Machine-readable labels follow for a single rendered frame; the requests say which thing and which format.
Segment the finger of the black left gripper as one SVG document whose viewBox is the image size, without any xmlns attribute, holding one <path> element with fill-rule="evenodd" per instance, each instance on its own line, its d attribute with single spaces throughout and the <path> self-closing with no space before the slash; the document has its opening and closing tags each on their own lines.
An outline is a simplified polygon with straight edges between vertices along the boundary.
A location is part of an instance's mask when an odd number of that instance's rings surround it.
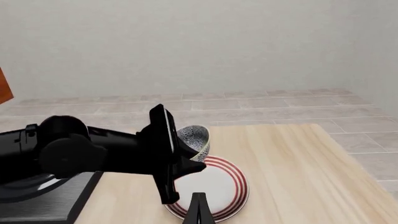
<svg viewBox="0 0 398 224">
<path fill-rule="evenodd" d="M 170 183 L 173 183 L 176 179 L 190 175 L 192 173 L 201 172 L 206 168 L 204 162 L 196 162 L 192 160 L 172 160 L 170 162 Z"/>
<path fill-rule="evenodd" d="M 188 160 L 194 158 L 198 152 L 189 147 L 186 143 L 184 143 L 176 134 L 172 134 L 172 143 L 173 143 L 173 153 L 172 158 L 174 162 L 177 162 L 181 158 L 186 158 Z"/>
</svg>

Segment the wooden cabinet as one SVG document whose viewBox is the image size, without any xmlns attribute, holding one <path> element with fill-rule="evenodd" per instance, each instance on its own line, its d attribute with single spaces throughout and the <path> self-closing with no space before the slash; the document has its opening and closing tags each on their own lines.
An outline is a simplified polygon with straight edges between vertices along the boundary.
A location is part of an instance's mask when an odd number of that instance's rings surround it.
<svg viewBox="0 0 398 224">
<path fill-rule="evenodd" d="M 12 100 L 14 95 L 11 91 L 11 88 L 4 76 L 2 68 L 0 67 L 0 105 Z"/>
</svg>

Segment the patterned black white bowl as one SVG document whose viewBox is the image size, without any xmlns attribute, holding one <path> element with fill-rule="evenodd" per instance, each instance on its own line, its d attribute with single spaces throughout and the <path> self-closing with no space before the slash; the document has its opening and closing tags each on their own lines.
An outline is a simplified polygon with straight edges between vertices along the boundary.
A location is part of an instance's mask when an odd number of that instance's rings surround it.
<svg viewBox="0 0 398 224">
<path fill-rule="evenodd" d="M 189 147 L 198 152 L 192 161 L 204 162 L 210 152 L 210 132 L 200 125 L 191 125 L 177 130 L 177 136 Z"/>
</svg>

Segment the white plate with red rings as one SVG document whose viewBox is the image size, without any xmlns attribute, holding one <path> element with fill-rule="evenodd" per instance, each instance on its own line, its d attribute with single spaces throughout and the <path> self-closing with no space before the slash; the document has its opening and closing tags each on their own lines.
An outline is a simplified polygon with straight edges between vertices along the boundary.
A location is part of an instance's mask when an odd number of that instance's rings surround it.
<svg viewBox="0 0 398 224">
<path fill-rule="evenodd" d="M 185 218 L 192 194 L 205 193 L 216 223 L 224 222 L 242 210 L 249 198 L 249 182 L 243 171 L 225 158 L 207 156 L 206 168 L 175 180 L 180 194 L 177 203 L 166 205 L 174 216 Z"/>
</svg>

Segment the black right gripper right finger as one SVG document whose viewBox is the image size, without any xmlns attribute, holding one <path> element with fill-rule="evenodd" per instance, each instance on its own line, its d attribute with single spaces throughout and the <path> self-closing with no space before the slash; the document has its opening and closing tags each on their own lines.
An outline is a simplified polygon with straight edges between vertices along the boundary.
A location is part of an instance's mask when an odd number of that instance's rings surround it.
<svg viewBox="0 0 398 224">
<path fill-rule="evenodd" d="M 215 224 L 205 193 L 199 193 L 198 224 Z"/>
</svg>

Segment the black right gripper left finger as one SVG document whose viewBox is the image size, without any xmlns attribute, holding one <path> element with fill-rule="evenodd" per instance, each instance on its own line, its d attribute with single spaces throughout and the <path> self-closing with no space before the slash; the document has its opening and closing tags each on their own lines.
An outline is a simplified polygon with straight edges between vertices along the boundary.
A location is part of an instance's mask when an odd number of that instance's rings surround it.
<svg viewBox="0 0 398 224">
<path fill-rule="evenodd" d="M 199 193 L 193 193 L 189 209 L 184 218 L 184 224 L 199 224 L 200 221 L 200 201 Z"/>
</svg>

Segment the flat black stove plate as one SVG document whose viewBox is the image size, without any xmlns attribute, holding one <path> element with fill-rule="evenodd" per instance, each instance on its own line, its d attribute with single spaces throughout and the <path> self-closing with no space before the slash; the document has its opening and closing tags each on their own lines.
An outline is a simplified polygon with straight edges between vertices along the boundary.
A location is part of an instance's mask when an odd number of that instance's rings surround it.
<svg viewBox="0 0 398 224">
<path fill-rule="evenodd" d="M 0 224 L 74 224 L 102 175 L 83 173 L 39 197 L 0 203 Z"/>
</svg>

